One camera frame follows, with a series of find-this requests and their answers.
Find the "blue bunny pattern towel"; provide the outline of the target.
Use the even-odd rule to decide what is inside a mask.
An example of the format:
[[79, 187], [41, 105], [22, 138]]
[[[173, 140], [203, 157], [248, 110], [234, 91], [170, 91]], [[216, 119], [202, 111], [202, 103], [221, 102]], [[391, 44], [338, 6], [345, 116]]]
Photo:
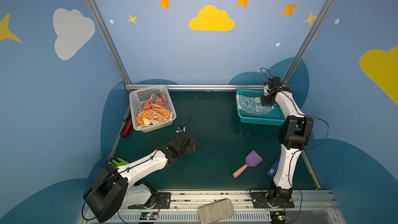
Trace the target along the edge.
[[239, 113], [249, 115], [265, 115], [270, 114], [275, 108], [273, 106], [263, 106], [260, 97], [248, 97], [244, 95], [236, 95], [237, 110]]

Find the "orange bunny pattern towel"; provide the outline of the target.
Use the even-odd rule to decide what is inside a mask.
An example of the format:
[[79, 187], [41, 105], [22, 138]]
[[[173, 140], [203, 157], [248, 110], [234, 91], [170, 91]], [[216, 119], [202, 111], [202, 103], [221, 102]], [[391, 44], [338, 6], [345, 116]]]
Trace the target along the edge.
[[166, 108], [151, 108], [142, 110], [136, 117], [139, 127], [147, 127], [173, 119], [173, 112]]

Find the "white plastic basket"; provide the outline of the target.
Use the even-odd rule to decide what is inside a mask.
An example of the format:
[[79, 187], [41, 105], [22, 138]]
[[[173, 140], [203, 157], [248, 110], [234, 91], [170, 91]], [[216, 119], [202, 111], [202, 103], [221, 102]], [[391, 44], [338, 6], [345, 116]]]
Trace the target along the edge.
[[[159, 124], [155, 125], [150, 125], [147, 127], [139, 127], [138, 123], [136, 121], [136, 117], [139, 114], [140, 111], [144, 110], [144, 106], [150, 99], [152, 94], [157, 94], [159, 96], [166, 94], [167, 96], [167, 108], [168, 110], [173, 112], [173, 119], [171, 121], [165, 121]], [[177, 114], [175, 111], [175, 108], [173, 106], [173, 102], [171, 99], [171, 96], [169, 94], [169, 91], [167, 90], [167, 87], [165, 85], [157, 85], [153, 87], [146, 87], [140, 90], [135, 90], [130, 93], [130, 109], [131, 109], [131, 115], [132, 115], [132, 124], [133, 124], [133, 129], [136, 131], [142, 131], [144, 133], [151, 132], [163, 127], [167, 127], [173, 123], [173, 121], [176, 119]]]

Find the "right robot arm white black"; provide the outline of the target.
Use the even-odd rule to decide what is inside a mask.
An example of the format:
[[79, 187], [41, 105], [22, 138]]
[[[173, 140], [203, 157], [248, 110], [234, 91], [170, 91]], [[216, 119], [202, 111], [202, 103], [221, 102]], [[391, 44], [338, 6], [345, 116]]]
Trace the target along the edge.
[[293, 175], [296, 163], [309, 143], [314, 120], [305, 116], [289, 91], [266, 93], [261, 96], [261, 103], [269, 107], [278, 104], [285, 116], [285, 122], [278, 134], [281, 147], [278, 169], [273, 177], [267, 198], [269, 202], [289, 201], [293, 192]]

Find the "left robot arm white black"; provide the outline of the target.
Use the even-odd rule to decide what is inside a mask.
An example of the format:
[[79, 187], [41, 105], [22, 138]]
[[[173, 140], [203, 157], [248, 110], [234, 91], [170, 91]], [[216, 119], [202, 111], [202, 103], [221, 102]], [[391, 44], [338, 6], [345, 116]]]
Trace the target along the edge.
[[104, 166], [83, 194], [93, 218], [104, 223], [124, 207], [140, 205], [149, 208], [155, 204], [157, 191], [148, 183], [136, 185], [153, 172], [178, 161], [186, 153], [197, 151], [196, 140], [184, 131], [177, 133], [169, 143], [132, 163], [115, 167]]

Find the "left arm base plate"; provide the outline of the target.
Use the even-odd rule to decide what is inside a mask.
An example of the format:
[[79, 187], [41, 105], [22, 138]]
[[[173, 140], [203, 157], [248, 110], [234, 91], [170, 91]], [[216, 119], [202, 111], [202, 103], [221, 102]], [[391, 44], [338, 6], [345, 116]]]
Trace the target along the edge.
[[158, 192], [152, 194], [144, 205], [131, 205], [128, 209], [169, 209], [171, 204], [171, 193]]

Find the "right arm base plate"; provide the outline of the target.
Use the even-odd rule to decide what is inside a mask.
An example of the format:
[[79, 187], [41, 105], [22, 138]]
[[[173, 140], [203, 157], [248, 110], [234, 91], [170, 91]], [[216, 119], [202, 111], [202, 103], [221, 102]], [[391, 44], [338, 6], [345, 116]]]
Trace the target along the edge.
[[252, 199], [254, 208], [295, 208], [292, 199], [274, 199], [268, 198], [268, 192], [265, 191], [250, 191], [249, 196]]

